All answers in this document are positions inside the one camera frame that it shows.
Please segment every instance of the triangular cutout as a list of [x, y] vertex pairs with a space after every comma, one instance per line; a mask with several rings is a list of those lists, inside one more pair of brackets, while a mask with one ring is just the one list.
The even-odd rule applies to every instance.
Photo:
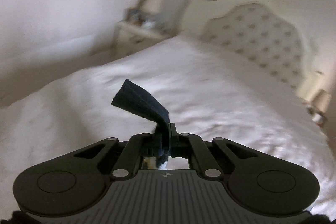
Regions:
[[248, 159], [258, 156], [251, 151], [245, 150], [231, 143], [227, 143], [226, 146], [240, 159]]
[[93, 159], [104, 148], [104, 146], [105, 146], [105, 144], [96, 145], [94, 147], [91, 147], [89, 149], [86, 149], [86, 150], [74, 155], [74, 157], [84, 158], [84, 159]]

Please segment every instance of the white bed sheet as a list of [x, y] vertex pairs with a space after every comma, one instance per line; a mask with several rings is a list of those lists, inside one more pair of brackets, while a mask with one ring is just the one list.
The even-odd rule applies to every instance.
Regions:
[[312, 171], [321, 191], [311, 212], [336, 218], [335, 160], [293, 91], [236, 53], [184, 36], [78, 71], [1, 109], [2, 218], [18, 209], [11, 187], [29, 166], [154, 128], [110, 105], [127, 78], [168, 109], [179, 133], [221, 136]]

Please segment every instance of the gray ribbed surface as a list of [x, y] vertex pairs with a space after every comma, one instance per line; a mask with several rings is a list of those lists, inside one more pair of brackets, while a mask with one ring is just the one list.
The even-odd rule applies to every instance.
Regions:
[[220, 182], [195, 170], [139, 170], [115, 182], [96, 205], [63, 218], [35, 217], [45, 224], [292, 224], [309, 217], [270, 218], [239, 207]]

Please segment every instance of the headboard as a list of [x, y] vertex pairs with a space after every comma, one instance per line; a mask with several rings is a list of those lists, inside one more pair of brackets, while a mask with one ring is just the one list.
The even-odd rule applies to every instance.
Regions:
[[323, 80], [294, 0], [191, 0], [180, 31], [235, 51], [310, 101]]

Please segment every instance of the white nightstand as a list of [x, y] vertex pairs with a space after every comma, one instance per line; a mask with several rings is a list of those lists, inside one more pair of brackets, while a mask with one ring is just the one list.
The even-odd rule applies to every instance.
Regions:
[[170, 38], [157, 30], [146, 30], [128, 22], [118, 22], [113, 43], [114, 59], [120, 59]]

